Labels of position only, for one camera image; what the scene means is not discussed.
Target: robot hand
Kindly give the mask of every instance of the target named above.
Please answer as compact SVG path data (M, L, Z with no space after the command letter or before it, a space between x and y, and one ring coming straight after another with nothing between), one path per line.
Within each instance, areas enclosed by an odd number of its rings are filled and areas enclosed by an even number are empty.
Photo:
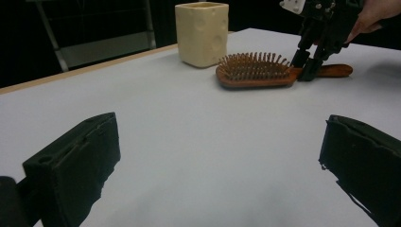
M351 32L363 0L284 0L283 9L304 17L301 41L291 64L303 68L298 80L311 81L330 55L340 53ZM307 51L317 42L313 58Z

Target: hairbrush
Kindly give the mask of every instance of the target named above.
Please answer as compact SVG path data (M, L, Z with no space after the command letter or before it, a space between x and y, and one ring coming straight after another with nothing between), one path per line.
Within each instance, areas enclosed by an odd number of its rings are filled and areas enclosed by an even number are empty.
M274 53L242 53L223 57L216 69L219 83L227 88L290 86L302 68L289 65L287 59ZM345 78L353 72L347 64L324 65L320 78Z

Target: human hand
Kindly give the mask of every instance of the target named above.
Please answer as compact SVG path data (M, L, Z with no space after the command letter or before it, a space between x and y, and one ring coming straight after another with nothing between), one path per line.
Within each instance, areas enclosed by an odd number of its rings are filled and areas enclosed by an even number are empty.
M382 28L379 23L401 13L401 0L365 0L363 10L348 36L351 42L360 33L370 33Z

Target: hairbrush bristle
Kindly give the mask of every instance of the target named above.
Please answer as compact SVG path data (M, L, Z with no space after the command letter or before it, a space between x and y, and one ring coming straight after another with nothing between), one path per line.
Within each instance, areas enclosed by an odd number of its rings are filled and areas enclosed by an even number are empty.
M273 53L244 53L223 57L218 63L221 72L227 79L285 79L289 77L287 59Z

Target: table edge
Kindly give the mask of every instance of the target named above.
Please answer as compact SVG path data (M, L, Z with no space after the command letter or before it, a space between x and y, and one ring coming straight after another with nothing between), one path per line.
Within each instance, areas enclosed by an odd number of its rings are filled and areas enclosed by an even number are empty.
M108 66L111 66L111 65L114 65L114 64L122 63L122 62L125 62L125 61L130 61L130 60L134 60L134 59L143 58L143 57L148 56L148 55L156 54L156 53L167 51L167 50L174 49L174 48L177 48L176 44L167 45L167 46L164 46L164 47L152 49L152 50L145 51L145 52L142 52L142 53L129 55L127 57L123 57L123 58L119 58L119 59L115 59L115 60L111 60L111 61L105 61L105 62L102 62L102 63L98 63L98 64L90 65L90 66L87 66L87 67L79 68L79 69L76 69L76 70L68 71L68 72L65 72L65 73L60 73L60 74L56 74L56 75L53 75L53 76L48 76L48 77L41 78L41 79L34 79L34 80L31 80L31 81L28 81L28 82L23 82L23 83L11 85L11 86L8 86L8 87L0 88L0 95L6 94L6 93L15 92L15 91L18 91L18 90L23 90L25 88L41 85L41 84L52 82L52 81L56 81L56 80L59 80L59 79L70 78L70 77L77 76L77 75L80 75L80 74L83 74L83 73L87 73L87 72L95 71L97 69L105 68L105 67L108 67Z

